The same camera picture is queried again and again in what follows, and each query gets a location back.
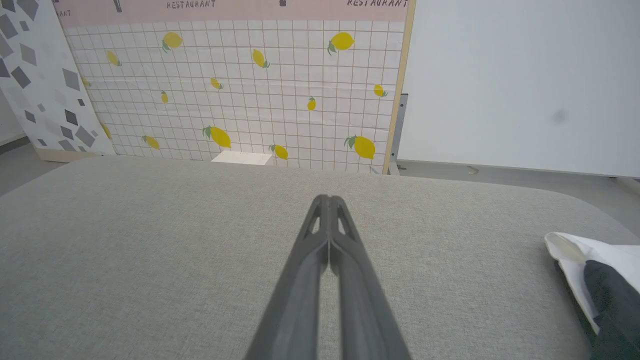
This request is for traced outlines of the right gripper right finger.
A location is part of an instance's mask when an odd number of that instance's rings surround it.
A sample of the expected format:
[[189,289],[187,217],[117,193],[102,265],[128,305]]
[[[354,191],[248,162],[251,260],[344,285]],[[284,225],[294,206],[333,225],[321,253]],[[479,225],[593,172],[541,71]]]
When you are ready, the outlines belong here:
[[330,198],[330,267],[338,278],[341,360],[412,360],[345,201]]

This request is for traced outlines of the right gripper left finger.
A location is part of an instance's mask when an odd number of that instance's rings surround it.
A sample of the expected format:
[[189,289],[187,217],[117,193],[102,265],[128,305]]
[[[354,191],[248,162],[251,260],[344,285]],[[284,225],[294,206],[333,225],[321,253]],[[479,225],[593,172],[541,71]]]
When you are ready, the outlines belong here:
[[317,360],[320,284],[329,262],[330,198],[311,201],[244,360]]

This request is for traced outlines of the black and white t-shirt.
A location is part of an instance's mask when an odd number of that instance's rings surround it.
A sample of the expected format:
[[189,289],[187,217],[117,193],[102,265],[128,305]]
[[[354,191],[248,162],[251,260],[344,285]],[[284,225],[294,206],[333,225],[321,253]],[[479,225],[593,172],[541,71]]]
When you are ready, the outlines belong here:
[[640,360],[640,245],[549,232],[544,237],[591,350],[589,360]]

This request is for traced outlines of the grey fabric sofa cushion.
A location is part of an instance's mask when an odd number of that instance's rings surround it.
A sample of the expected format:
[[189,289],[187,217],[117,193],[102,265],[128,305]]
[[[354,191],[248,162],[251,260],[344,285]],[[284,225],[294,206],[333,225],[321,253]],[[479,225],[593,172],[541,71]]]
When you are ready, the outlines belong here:
[[0,360],[240,360],[319,194],[354,219],[414,359],[587,360],[544,243],[640,238],[530,187],[165,158],[0,196]]

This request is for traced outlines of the white rectangular box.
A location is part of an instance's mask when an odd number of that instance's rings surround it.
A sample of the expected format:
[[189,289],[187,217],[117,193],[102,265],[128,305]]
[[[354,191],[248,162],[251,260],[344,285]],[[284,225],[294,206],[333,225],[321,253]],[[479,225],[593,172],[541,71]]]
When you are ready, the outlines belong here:
[[224,150],[213,157],[211,162],[242,164],[249,166],[265,166],[272,159],[270,153],[236,152]]

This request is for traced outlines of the lemon print tile panel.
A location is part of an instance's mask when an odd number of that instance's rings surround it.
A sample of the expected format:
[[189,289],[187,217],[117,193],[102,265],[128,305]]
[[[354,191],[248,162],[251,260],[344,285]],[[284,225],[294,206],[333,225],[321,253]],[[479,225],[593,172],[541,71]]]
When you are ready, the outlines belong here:
[[119,155],[389,170],[413,0],[53,0]]

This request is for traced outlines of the white terrazzo pattern panel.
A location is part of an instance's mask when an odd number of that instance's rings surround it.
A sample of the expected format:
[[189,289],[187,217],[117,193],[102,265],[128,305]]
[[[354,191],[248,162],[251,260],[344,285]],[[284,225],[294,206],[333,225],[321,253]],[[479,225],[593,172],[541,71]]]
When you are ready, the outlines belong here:
[[51,0],[0,0],[0,91],[42,160],[115,155]]

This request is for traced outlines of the grey metal panel bracket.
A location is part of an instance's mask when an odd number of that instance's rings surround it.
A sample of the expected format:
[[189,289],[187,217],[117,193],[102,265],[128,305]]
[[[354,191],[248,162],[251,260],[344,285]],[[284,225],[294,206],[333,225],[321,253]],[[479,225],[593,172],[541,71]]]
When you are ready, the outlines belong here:
[[397,158],[398,158],[398,150],[399,150],[399,146],[400,146],[400,140],[401,140],[401,137],[402,137],[402,129],[403,129],[403,124],[404,124],[404,119],[405,119],[405,112],[406,112],[406,107],[407,107],[408,100],[409,100],[409,94],[408,93],[401,93],[400,94],[400,101],[398,103],[398,111],[397,111],[397,115],[395,116],[395,125],[394,125],[394,128],[393,128],[393,130],[394,130],[393,131],[393,138],[392,138],[392,141],[391,141],[390,161],[389,161],[388,170],[387,170],[387,173],[389,175],[392,175],[392,176],[399,176],[400,175]]

